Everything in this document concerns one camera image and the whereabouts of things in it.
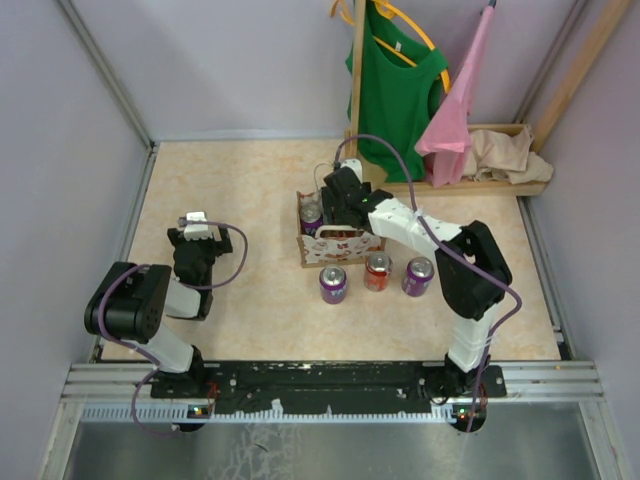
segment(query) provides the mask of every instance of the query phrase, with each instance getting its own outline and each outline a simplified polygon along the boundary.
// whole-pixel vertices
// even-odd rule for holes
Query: green tank top
[[[405,63],[378,45],[373,36],[385,41],[417,65]],[[346,60],[352,72],[353,48]],[[416,42],[391,21],[380,15],[373,2],[367,2],[362,53],[359,133],[369,133],[391,143],[407,163],[411,178],[425,177],[424,161],[414,146],[440,105],[442,81],[447,68],[439,50]],[[347,109],[351,119],[351,101]],[[398,161],[384,145],[359,140],[358,150],[369,162],[387,172],[387,182],[406,182]]]

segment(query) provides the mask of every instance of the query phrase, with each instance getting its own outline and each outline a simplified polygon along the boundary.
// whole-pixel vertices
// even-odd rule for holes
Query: red soda can
[[[389,277],[393,270],[391,257],[384,252],[369,255],[364,269],[364,286],[372,292],[380,292],[389,285]]]

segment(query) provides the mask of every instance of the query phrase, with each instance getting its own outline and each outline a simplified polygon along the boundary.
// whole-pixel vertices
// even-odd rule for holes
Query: pink cloth
[[[457,183],[462,178],[467,156],[471,151],[467,117],[473,109],[478,72],[487,46],[493,13],[493,7],[486,7],[482,12],[480,25],[449,95],[416,143],[415,150],[420,155],[434,154],[425,160],[427,177],[434,187]]]

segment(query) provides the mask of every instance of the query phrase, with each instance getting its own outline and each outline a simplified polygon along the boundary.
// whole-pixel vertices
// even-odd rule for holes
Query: orange hanger
[[[389,20],[394,18],[396,15],[402,18],[411,28],[413,28],[416,31],[418,36],[422,39],[422,41],[424,41],[424,43],[429,47],[430,50],[435,50],[436,46],[431,41],[431,39],[427,36],[427,34],[424,33],[424,31],[413,20],[411,20],[411,18],[409,18],[407,15],[405,15],[402,11],[400,11],[395,6],[391,5],[388,0],[371,0],[371,1],[375,3],[376,9],[378,10],[378,13],[380,13],[380,15],[382,15],[383,17]],[[347,8],[347,5],[344,0],[335,0],[333,2],[329,16],[331,18],[335,16],[338,5],[340,5],[341,7],[340,17],[349,25],[355,26],[355,22],[353,20],[353,17],[351,16],[351,12]],[[394,55],[397,55],[407,64],[411,65],[412,67],[416,66],[416,63],[413,60],[411,60],[406,55],[403,55],[402,53],[398,52],[395,48],[393,48],[391,45],[389,45],[385,41],[379,39],[376,36],[374,36],[373,38],[378,45],[386,48]],[[446,69],[443,70],[440,76],[442,78],[442,84],[444,86],[445,93],[449,93],[449,91],[451,90],[451,78],[449,77],[449,70],[446,70]]]

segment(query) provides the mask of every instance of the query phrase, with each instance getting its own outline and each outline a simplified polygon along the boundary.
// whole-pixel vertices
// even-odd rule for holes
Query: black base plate
[[[199,391],[181,392],[170,380],[152,383],[153,398],[207,398],[217,391],[216,413],[270,410],[278,399],[287,414],[429,413],[421,379],[444,366],[423,362],[252,362],[206,363]],[[483,374],[488,397],[507,394],[499,366]]]

